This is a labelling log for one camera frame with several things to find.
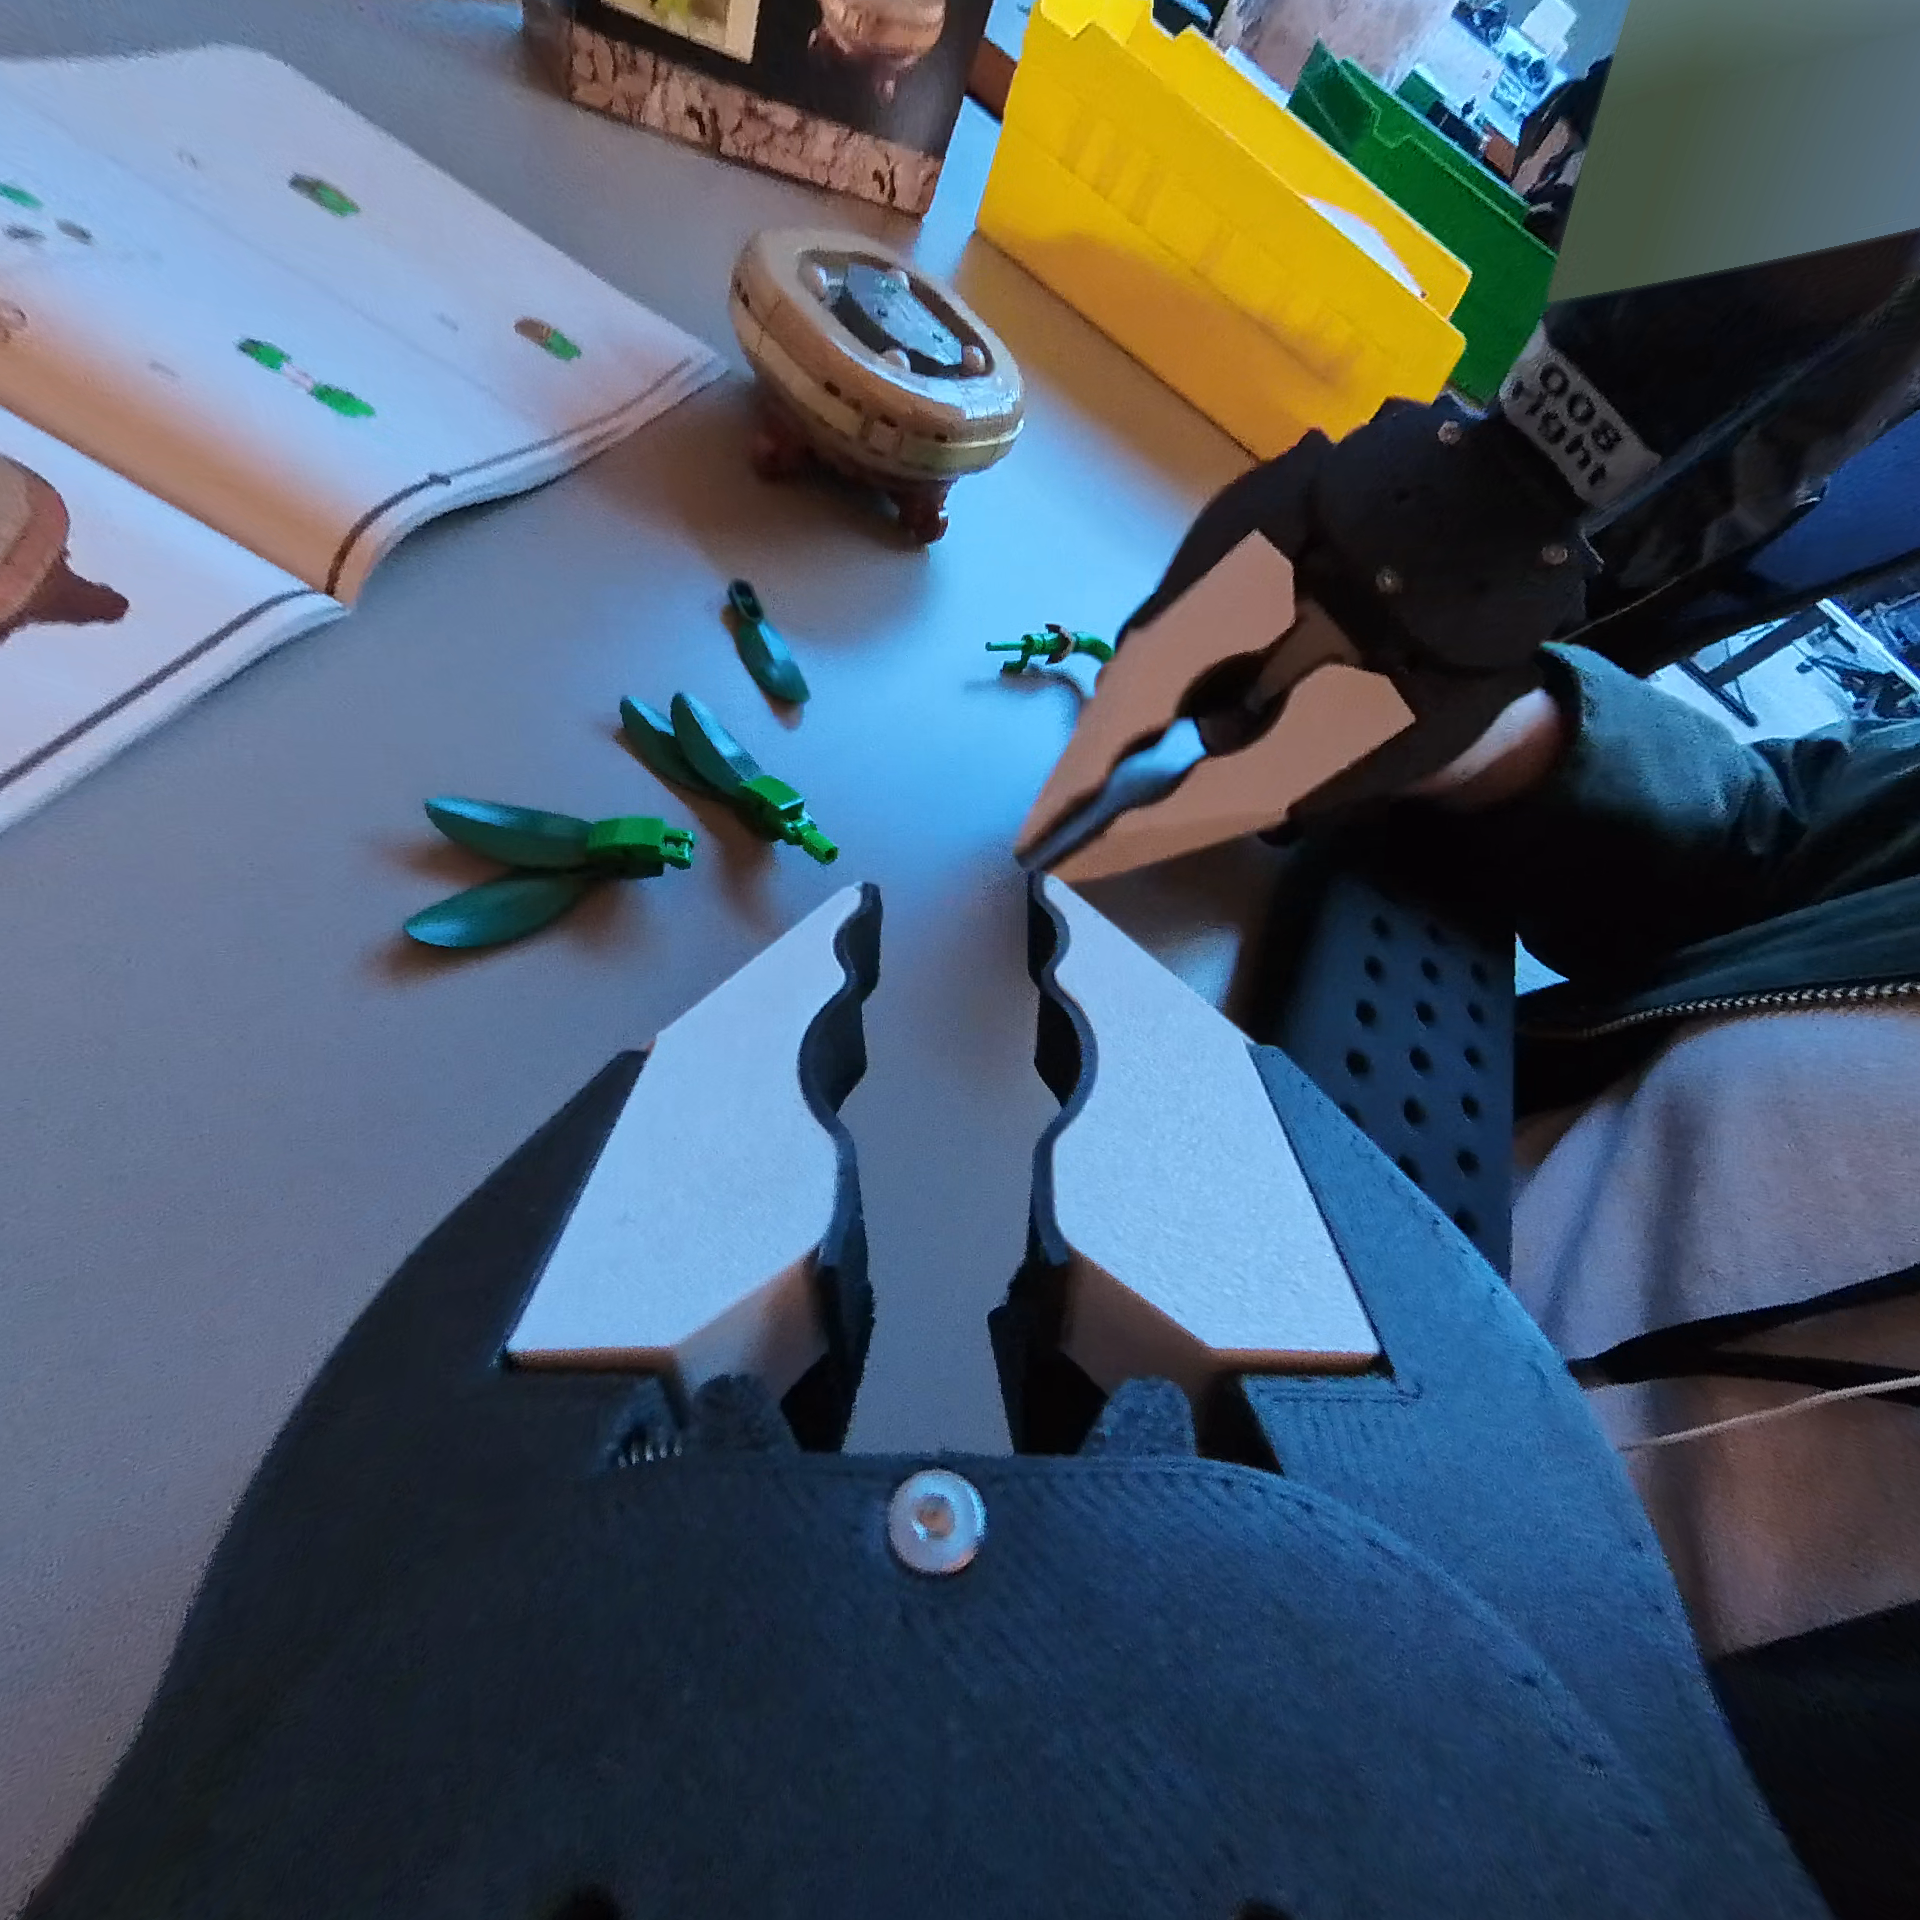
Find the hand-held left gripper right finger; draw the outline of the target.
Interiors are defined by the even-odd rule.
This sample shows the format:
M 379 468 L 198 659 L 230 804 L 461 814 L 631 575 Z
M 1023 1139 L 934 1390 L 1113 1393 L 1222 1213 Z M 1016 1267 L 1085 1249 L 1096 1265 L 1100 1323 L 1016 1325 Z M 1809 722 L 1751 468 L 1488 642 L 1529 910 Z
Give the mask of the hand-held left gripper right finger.
M 1030 971 L 1059 1114 L 988 1312 L 1016 1453 L 1074 1453 L 1130 1381 L 1205 1425 L 1237 1378 L 1379 1371 L 1246 1035 L 1059 879 L 1030 881 Z

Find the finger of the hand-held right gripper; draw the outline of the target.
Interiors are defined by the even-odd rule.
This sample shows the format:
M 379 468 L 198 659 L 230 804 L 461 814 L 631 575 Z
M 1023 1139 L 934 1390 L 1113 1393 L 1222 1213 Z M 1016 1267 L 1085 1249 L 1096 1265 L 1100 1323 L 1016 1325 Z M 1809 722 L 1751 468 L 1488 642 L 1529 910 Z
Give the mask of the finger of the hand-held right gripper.
M 1172 722 L 1192 720 L 1209 751 L 1249 745 L 1308 675 L 1303 651 L 1284 642 L 1293 623 L 1293 570 L 1259 535 L 1242 538 L 1161 613 L 1132 623 L 1019 829 L 1019 862 L 1048 819 Z
M 1132 747 L 1030 844 L 1030 872 L 1117 879 L 1270 829 L 1308 793 L 1415 727 L 1387 675 L 1323 662 L 1234 751 L 1209 751 L 1192 720 Z

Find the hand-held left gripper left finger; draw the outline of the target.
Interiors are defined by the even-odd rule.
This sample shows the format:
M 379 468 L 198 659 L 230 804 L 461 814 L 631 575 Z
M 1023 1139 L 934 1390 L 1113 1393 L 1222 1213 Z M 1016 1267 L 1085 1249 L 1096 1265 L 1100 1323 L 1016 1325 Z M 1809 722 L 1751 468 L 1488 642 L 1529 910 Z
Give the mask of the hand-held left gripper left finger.
M 841 1449 L 874 1329 L 841 1104 L 878 937 L 878 890 L 849 884 L 653 1040 L 506 1338 L 516 1364 L 645 1371 L 678 1407 L 753 1378 L 804 1449 Z

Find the dark green single leaf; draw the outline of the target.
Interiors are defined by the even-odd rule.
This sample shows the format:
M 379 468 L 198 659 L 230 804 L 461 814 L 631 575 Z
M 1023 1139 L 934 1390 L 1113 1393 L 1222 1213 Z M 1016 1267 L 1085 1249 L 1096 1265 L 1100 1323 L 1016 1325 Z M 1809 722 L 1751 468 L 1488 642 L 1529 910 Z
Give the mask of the dark green single leaf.
M 764 700 L 785 708 L 804 708 L 810 686 L 788 639 L 770 623 L 760 593 L 752 581 L 732 577 L 724 593 L 724 620 L 736 639 L 736 652 Z

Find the dark green double leaf assembly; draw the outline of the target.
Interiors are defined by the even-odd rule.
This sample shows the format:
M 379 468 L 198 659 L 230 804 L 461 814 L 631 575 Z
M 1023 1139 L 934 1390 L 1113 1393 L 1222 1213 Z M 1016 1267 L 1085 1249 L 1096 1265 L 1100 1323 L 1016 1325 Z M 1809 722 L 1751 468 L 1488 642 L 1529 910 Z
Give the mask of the dark green double leaf assembly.
M 447 844 L 499 864 L 499 874 L 404 920 L 408 940 L 436 949 L 526 940 L 573 910 L 595 890 L 688 872 L 694 854 L 694 837 L 658 815 L 588 822 L 572 814 L 461 796 L 428 800 L 425 814 Z
M 663 785 L 724 804 L 764 844 L 793 846 L 818 864 L 839 860 L 839 846 L 810 815 L 804 793 L 766 775 L 700 700 L 678 692 L 667 712 L 621 700 L 618 720 L 627 747 Z

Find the person's right forearm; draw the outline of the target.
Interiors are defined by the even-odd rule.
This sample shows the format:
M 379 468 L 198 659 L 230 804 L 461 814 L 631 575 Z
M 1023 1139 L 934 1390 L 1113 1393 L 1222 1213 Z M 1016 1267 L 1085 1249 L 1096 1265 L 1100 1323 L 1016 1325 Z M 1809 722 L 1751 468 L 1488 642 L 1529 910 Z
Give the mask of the person's right forearm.
M 1741 743 L 1584 647 L 1542 671 L 1565 747 L 1477 822 L 1562 974 L 1542 1031 L 1917 991 L 1917 722 Z

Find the grey desk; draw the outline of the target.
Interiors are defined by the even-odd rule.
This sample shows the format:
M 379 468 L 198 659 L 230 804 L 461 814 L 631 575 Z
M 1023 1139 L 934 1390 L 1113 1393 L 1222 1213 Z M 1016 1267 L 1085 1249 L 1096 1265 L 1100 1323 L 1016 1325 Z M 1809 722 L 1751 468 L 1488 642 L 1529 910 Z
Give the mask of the grey desk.
M 987 1312 L 1052 1118 L 1010 860 L 1074 722 L 987 639 L 1113 634 L 1244 472 L 1202 415 L 974 235 L 967 106 L 925 222 L 578 110 L 509 2 L 2 2 L 2 55 L 240 42 L 290 61 L 739 368 L 756 229 L 913 244 L 1030 386 L 1012 457 L 917 551 L 862 497 L 760 485 L 739 376 L 592 468 L 408 535 L 351 613 L 2 837 L 2 1916 L 107 1782 L 236 1498 L 365 1299 L 607 1057 L 849 881 L 880 890 L 847 1104 L 874 1285 L 849 1442 L 1006 1453 Z M 760 696 L 764 602 L 810 686 Z M 618 703 L 693 696 L 797 788 L 834 864 L 663 785 Z M 544 931 L 419 946 L 492 860 L 436 796 L 658 815 L 693 869 Z

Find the person's right hand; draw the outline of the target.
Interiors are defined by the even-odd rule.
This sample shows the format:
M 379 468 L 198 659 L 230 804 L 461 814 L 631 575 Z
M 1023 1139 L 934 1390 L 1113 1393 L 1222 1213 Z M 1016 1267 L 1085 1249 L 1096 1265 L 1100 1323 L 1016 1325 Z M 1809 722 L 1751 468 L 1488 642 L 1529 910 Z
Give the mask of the person's right hand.
M 1529 690 L 1447 768 L 1410 788 L 1415 800 L 1478 814 L 1535 790 L 1559 768 L 1572 739 L 1562 700 Z

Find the green brick bamboo stalk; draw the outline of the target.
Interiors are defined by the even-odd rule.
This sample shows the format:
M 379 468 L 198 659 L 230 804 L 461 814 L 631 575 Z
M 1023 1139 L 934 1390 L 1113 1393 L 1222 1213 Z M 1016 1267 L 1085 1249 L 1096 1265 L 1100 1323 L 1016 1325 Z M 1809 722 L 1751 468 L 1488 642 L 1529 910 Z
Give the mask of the green brick bamboo stalk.
M 1064 692 L 1074 706 L 1089 700 L 1096 675 L 1117 655 L 1106 638 L 1048 620 L 1012 639 L 978 647 L 996 659 L 996 686 L 1019 696 Z

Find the black perforated chair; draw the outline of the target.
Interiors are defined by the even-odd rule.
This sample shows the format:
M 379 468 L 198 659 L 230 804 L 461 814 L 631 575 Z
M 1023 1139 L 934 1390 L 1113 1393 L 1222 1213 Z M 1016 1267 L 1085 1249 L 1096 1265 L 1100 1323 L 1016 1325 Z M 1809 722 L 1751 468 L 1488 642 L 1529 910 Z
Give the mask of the black perforated chair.
M 1293 884 L 1270 928 L 1280 974 L 1259 1042 L 1508 1274 L 1512 934 L 1369 869 Z

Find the green parts bin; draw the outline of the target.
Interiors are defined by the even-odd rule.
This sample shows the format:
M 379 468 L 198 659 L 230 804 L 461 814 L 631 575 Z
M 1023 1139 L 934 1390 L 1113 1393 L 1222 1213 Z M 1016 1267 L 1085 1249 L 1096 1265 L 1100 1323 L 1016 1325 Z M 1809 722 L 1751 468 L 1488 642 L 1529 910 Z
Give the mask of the green parts bin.
M 1529 232 L 1525 202 L 1323 42 L 1313 47 L 1287 109 L 1469 267 L 1453 306 L 1465 340 L 1453 386 L 1469 402 L 1496 402 L 1544 317 L 1553 275 L 1553 252 Z

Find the tan brick pot base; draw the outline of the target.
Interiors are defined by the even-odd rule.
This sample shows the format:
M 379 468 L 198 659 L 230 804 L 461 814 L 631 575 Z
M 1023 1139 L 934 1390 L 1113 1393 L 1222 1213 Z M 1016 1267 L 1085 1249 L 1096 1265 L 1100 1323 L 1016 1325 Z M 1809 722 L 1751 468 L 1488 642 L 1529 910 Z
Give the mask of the tan brick pot base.
M 948 494 L 1023 435 L 1006 344 L 948 282 L 868 235 L 753 232 L 729 313 L 753 371 L 753 474 L 823 468 L 880 497 L 922 550 L 948 535 Z

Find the yellow parts bin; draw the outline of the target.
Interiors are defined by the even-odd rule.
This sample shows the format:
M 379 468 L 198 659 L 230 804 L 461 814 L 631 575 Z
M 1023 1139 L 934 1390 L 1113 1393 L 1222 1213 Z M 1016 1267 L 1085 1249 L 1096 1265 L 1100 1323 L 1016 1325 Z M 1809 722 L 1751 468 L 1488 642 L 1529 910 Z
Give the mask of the yellow parts bin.
M 1465 350 L 1469 267 L 1148 2 L 1036 2 L 976 232 L 1259 461 Z

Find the black toy set box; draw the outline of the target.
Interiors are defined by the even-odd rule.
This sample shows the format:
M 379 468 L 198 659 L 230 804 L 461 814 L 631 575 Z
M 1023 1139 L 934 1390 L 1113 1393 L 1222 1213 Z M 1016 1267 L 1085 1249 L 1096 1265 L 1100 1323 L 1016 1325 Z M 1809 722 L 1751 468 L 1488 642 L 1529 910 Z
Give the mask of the black toy set box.
M 922 220 L 994 2 L 518 2 L 578 109 Z

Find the open instruction booklet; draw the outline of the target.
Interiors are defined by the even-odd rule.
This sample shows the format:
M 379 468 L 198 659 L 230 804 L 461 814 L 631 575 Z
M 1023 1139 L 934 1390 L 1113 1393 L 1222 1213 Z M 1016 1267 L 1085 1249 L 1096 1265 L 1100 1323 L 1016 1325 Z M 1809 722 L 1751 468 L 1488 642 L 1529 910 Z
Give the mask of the open instruction booklet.
M 284 61 L 2 61 L 2 826 L 719 371 Z

